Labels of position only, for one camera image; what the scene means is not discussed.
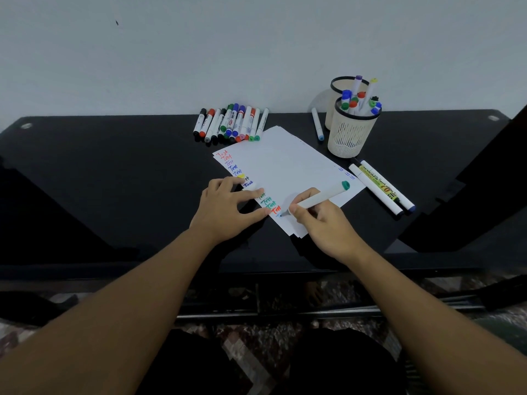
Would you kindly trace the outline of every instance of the left arm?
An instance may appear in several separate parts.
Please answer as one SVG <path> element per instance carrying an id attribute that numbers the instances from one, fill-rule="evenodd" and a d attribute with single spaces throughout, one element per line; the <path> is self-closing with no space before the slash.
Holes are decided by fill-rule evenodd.
<path id="1" fill-rule="evenodd" d="M 269 214 L 237 204 L 243 179 L 211 180 L 191 226 L 124 276 L 70 309 L 0 360 L 0 388 L 20 394 L 133 394 L 163 344 L 195 272 L 220 242 Z"/>

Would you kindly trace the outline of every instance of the yellow marker label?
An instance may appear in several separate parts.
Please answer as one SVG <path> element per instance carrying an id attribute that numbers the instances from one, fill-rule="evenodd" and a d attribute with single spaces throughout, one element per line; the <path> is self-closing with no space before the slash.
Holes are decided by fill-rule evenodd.
<path id="1" fill-rule="evenodd" d="M 382 191 L 384 191 L 384 193 L 390 197 L 390 199 L 392 201 L 398 201 L 399 198 L 397 197 L 397 195 L 394 194 L 394 192 L 392 191 L 392 189 L 390 187 L 388 187 L 385 183 L 383 183 L 382 181 L 379 180 L 379 178 L 377 176 L 374 176 L 373 174 L 371 174 L 369 172 L 368 169 L 366 169 L 364 166 L 360 165 L 359 166 L 359 169 L 366 175 L 368 176 L 368 178 L 373 181 L 375 183 L 375 185 L 377 187 L 379 187 Z"/>

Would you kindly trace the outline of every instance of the forearm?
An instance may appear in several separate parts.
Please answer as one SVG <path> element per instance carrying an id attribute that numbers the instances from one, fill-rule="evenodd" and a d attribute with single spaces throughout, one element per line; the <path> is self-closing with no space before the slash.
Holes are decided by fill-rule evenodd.
<path id="1" fill-rule="evenodd" d="M 526 393 L 527 358 L 365 247 L 343 261 L 362 281 L 437 393 Z"/>
<path id="2" fill-rule="evenodd" d="M 0 388 L 134 393 L 213 246 L 206 238 L 198 241 L 192 229 L 183 232 L 8 354 L 0 361 Z"/>

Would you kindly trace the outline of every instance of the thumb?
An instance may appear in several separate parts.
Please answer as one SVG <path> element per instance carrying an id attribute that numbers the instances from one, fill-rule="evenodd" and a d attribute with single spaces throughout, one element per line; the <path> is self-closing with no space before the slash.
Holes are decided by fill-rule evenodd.
<path id="1" fill-rule="evenodd" d="M 318 223 L 318 220 L 315 219 L 306 208 L 302 208 L 301 206 L 298 206 L 298 204 L 291 204 L 289 206 L 289 212 L 293 214 L 298 223 L 306 226 L 307 231 L 311 231 Z"/>
<path id="2" fill-rule="evenodd" d="M 271 209 L 267 207 L 259 208 L 251 213 L 244 213 L 243 220 L 246 222 L 247 227 L 259 222 L 271 213 Z"/>

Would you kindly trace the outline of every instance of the hand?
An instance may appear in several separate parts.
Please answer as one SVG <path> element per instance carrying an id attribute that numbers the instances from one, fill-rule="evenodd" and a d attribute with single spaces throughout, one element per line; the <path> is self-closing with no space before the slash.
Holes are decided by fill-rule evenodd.
<path id="1" fill-rule="evenodd" d="M 264 193 L 263 188 L 231 192 L 235 184 L 244 182 L 244 179 L 232 176 L 211 180 L 209 186 L 201 193 L 198 211 L 192 218 L 190 227 L 209 235 L 216 245 L 233 238 L 245 228 L 269 215 L 271 213 L 269 208 L 259 208 L 245 214 L 238 212 L 237 205 L 240 202 L 258 198 Z"/>
<path id="2" fill-rule="evenodd" d="M 319 192 L 312 187 L 298 194 L 291 202 L 289 210 L 298 223 L 306 226 L 315 244 L 325 254 L 341 263 L 349 264 L 356 256 L 367 252 L 370 248 L 353 230 L 344 212 L 333 202 L 327 200 L 308 210 L 297 205 Z"/>

